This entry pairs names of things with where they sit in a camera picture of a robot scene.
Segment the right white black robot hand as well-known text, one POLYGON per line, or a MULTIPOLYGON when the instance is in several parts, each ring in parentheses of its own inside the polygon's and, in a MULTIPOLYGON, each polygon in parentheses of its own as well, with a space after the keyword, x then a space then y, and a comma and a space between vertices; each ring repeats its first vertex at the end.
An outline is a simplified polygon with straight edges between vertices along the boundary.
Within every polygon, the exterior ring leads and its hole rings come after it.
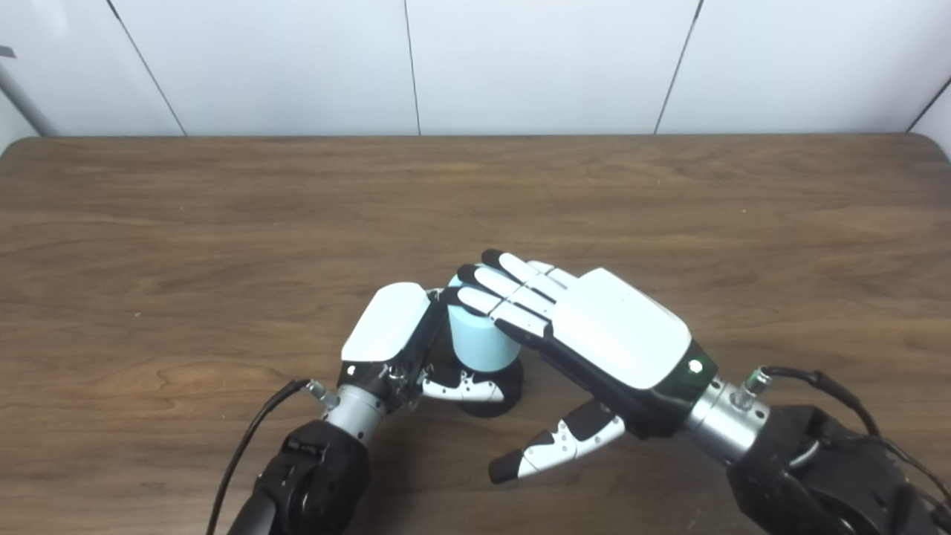
POLYGON ((461 285, 441 301, 489 319, 591 394, 556 430, 491 461, 494 484, 570 463, 626 433, 686 434, 717 463, 736 464, 770 416, 764 404, 734 402, 736 386, 680 317, 603 267, 574 276, 490 248, 456 274, 461 285))

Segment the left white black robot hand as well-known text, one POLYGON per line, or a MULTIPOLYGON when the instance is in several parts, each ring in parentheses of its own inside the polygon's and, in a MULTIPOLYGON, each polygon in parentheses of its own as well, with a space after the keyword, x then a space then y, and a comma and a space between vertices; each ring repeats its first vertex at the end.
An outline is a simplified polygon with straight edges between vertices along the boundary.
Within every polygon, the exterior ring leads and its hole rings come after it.
POLYGON ((378 289, 343 345, 336 389, 318 380, 306 386, 324 406, 323 423, 366 447, 386 416, 413 409, 423 397, 504 402, 496 380, 430 363, 448 317, 441 292, 409 282, 378 289))

